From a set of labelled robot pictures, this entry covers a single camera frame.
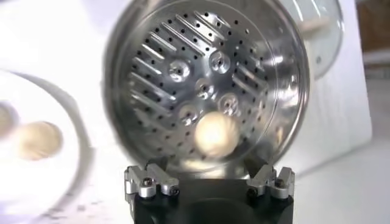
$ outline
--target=metal bolt head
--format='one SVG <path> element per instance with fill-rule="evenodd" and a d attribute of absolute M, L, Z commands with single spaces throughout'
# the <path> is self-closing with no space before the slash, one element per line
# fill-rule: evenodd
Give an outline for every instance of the metal bolt head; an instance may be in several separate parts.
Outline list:
<path fill-rule="evenodd" d="M 153 184 L 153 179 L 151 179 L 150 177 L 144 178 L 142 180 L 142 185 L 145 186 L 145 187 L 149 187 L 152 184 Z"/>
<path fill-rule="evenodd" d="M 276 179 L 275 180 L 275 187 L 285 188 L 286 183 L 282 179 Z"/>
<path fill-rule="evenodd" d="M 171 196 L 176 196 L 180 193 L 180 190 L 178 187 L 171 187 L 170 190 L 169 190 L 169 194 Z"/>

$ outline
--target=screw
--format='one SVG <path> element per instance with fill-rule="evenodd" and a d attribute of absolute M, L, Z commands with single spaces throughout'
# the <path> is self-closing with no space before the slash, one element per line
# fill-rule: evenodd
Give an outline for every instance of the screw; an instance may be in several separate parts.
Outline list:
<path fill-rule="evenodd" d="M 249 198 L 257 198 L 257 189 L 254 189 L 254 188 L 248 189 L 248 191 L 246 192 L 246 195 Z"/>
<path fill-rule="evenodd" d="M 150 187 L 153 184 L 153 180 L 150 177 L 144 178 L 142 180 L 142 185 L 145 187 Z"/>
<path fill-rule="evenodd" d="M 275 180 L 275 187 L 285 188 L 286 184 L 282 179 L 276 179 Z"/>
<path fill-rule="evenodd" d="M 169 190 L 169 194 L 171 196 L 176 196 L 180 193 L 180 190 L 178 189 L 178 187 L 171 187 L 170 190 Z"/>

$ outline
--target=dough ball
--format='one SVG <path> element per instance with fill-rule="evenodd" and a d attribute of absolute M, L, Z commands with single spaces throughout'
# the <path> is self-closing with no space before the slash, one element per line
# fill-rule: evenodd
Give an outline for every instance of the dough ball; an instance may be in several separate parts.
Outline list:
<path fill-rule="evenodd" d="M 0 104 L 0 139 L 10 132 L 15 123 L 12 111 L 7 106 Z"/>
<path fill-rule="evenodd" d="M 39 160 L 55 155 L 61 147 L 60 130 L 48 122 L 34 122 L 16 132 L 18 154 L 22 159 Z"/>
<path fill-rule="evenodd" d="M 205 155 L 221 158 L 231 154 L 238 144 L 239 126 L 221 112 L 206 114 L 196 125 L 195 144 Z"/>

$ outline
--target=stainless steel drum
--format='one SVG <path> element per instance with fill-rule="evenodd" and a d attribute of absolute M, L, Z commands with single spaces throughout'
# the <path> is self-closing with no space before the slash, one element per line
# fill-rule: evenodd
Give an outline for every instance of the stainless steel drum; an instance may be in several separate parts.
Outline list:
<path fill-rule="evenodd" d="M 308 60 L 275 0 L 134 0 L 105 59 L 108 116 L 139 163 L 168 155 L 171 173 L 238 177 L 242 161 L 278 160 L 309 93 Z M 240 123 L 235 151 L 202 155 L 197 122 L 219 110 Z"/>

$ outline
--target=plate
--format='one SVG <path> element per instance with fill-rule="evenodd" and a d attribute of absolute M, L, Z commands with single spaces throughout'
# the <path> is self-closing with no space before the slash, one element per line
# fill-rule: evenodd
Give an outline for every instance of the plate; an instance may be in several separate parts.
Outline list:
<path fill-rule="evenodd" d="M 0 102 L 13 107 L 19 125 L 46 121 L 63 136 L 60 151 L 39 161 L 18 158 L 11 137 L 0 141 L 0 223 L 25 223 L 55 206 L 72 185 L 80 159 L 79 141 L 65 109 L 26 79 L 0 71 Z"/>

